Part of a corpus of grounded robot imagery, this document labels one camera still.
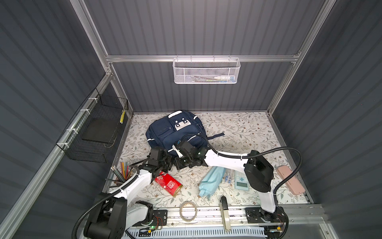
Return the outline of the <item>navy blue backpack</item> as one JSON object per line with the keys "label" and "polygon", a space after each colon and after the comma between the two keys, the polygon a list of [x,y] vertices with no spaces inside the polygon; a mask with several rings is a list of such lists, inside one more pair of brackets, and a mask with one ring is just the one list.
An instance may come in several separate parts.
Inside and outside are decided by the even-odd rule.
{"label": "navy blue backpack", "polygon": [[224,133],[208,137],[202,121],[189,111],[176,111],[153,122],[146,131],[150,147],[161,147],[172,156],[178,156],[173,149],[179,141],[186,139],[197,148],[207,146],[206,140],[224,136]]}

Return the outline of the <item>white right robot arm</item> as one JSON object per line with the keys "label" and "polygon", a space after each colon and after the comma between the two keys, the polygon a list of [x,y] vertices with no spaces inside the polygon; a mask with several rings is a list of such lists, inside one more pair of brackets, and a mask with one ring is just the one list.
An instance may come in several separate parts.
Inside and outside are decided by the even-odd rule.
{"label": "white right robot arm", "polygon": [[[200,137],[207,145],[193,146],[186,138]],[[181,160],[186,161],[189,166],[210,166],[232,169],[246,175],[249,185],[258,192],[261,201],[257,215],[266,223],[273,220],[281,220],[282,229],[278,239],[283,238],[289,228],[289,218],[284,209],[278,205],[278,189],[292,179],[300,170],[303,159],[299,150],[288,147],[276,147],[264,152],[252,150],[248,154],[234,154],[216,150],[202,135],[187,134],[181,140],[173,144],[173,150]],[[298,157],[298,165],[285,179],[276,186],[273,184],[274,167],[264,157],[277,151],[294,151]]]}

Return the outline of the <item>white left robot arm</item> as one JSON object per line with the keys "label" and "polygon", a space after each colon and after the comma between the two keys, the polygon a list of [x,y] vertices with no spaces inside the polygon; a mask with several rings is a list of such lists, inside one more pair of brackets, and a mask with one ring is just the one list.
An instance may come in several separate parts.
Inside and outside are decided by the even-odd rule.
{"label": "white left robot arm", "polygon": [[88,239],[120,239],[125,230],[137,223],[151,224],[154,218],[153,205],[138,201],[132,207],[128,205],[145,187],[158,176],[167,173],[173,166],[174,157],[166,150],[151,149],[142,165],[132,165],[136,174],[110,193],[100,193],[93,206],[84,212],[75,223],[71,238],[78,237],[78,229],[86,219],[83,234]]}

